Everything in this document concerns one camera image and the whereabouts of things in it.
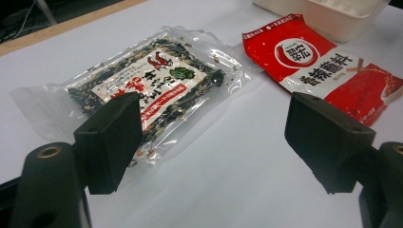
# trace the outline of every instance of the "plastic wrap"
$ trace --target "plastic wrap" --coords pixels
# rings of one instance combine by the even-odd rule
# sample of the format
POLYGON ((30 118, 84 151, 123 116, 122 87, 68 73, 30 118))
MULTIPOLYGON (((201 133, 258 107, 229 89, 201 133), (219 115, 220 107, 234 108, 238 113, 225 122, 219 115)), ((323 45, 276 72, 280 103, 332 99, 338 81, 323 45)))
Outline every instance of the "plastic wrap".
POLYGON ((42 138, 73 143, 73 131, 101 106, 137 91, 144 137, 134 159, 154 163, 193 113, 207 113, 251 80, 248 61, 212 33, 163 27, 67 82, 10 95, 42 138))

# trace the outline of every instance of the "white table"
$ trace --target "white table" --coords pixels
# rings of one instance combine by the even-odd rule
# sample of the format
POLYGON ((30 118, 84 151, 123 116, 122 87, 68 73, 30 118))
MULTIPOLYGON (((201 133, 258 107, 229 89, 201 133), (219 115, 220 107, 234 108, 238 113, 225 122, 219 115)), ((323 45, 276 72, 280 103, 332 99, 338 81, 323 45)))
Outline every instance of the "white table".
MULTIPOLYGON (((11 99, 20 86, 62 83, 155 33, 204 29, 228 45, 278 17, 245 0, 148 0, 136 7, 0 57, 0 182, 20 175, 25 156, 48 143, 11 99)), ((387 7, 341 46, 403 77, 403 10, 387 7)), ((358 194, 327 195, 288 146, 290 94, 265 73, 204 116, 169 153, 110 196, 88 196, 93 226, 360 227, 358 194)), ((403 142, 403 100, 372 126, 374 147, 403 142)))

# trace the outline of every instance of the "red package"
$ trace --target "red package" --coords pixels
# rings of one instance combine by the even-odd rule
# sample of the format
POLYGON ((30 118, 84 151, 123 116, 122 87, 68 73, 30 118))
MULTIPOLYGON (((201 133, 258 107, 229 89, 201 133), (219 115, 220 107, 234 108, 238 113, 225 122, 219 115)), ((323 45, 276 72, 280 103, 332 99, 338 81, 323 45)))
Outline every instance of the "red package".
POLYGON ((246 54, 290 92, 324 99, 372 125, 403 93, 403 80, 345 52, 290 14, 243 33, 246 54))

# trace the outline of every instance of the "white box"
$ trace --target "white box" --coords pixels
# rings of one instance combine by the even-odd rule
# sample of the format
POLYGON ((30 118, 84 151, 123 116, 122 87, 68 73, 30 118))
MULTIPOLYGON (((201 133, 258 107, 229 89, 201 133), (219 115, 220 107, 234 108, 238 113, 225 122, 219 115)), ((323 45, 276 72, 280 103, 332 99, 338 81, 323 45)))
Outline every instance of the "white box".
POLYGON ((253 0, 280 16, 302 14, 305 22, 329 39, 347 42, 365 29, 391 0, 253 0))

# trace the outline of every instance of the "plastic package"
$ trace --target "plastic package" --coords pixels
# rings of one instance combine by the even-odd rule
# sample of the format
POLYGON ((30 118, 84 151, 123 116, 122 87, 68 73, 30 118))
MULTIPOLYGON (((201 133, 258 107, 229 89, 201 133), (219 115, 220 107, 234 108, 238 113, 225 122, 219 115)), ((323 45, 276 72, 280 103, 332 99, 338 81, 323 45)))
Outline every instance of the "plastic package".
POLYGON ((403 79, 342 50, 290 14, 243 34, 248 56, 290 92, 317 96, 372 125, 403 94, 403 79))
POLYGON ((144 137, 134 159, 155 163, 193 113, 207 113, 250 81, 248 61, 210 32, 163 27, 67 82, 10 95, 42 138, 73 143, 73 131, 102 105, 137 91, 144 137))
POLYGON ((391 0, 253 0, 280 16, 302 14, 329 39, 346 42, 365 29, 391 0))

